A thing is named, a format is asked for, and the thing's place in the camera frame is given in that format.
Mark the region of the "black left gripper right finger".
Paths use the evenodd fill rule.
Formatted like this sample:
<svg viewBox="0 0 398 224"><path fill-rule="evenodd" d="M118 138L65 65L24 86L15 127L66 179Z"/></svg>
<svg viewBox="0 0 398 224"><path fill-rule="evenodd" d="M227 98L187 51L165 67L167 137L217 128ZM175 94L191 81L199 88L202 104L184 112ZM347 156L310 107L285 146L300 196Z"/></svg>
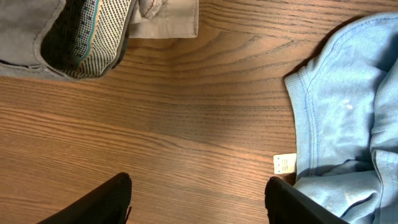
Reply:
<svg viewBox="0 0 398 224"><path fill-rule="evenodd" d="M264 193L270 224L348 224L279 177L269 179Z"/></svg>

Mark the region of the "light blue printed t-shirt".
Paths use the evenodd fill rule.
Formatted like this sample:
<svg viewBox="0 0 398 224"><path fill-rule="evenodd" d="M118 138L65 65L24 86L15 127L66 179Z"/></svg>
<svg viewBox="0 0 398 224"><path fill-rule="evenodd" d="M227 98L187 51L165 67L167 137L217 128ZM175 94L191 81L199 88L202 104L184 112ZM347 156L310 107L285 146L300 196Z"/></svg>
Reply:
<svg viewBox="0 0 398 224"><path fill-rule="evenodd" d="M396 223L397 13L342 27L285 85L295 188L348 223Z"/></svg>

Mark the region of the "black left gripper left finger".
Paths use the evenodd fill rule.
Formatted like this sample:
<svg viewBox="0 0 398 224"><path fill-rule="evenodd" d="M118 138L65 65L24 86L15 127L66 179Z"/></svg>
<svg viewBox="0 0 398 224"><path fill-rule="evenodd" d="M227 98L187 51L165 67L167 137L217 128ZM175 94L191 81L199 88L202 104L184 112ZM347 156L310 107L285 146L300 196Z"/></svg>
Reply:
<svg viewBox="0 0 398 224"><path fill-rule="evenodd" d="M125 224L132 207L132 180L120 172L39 224Z"/></svg>

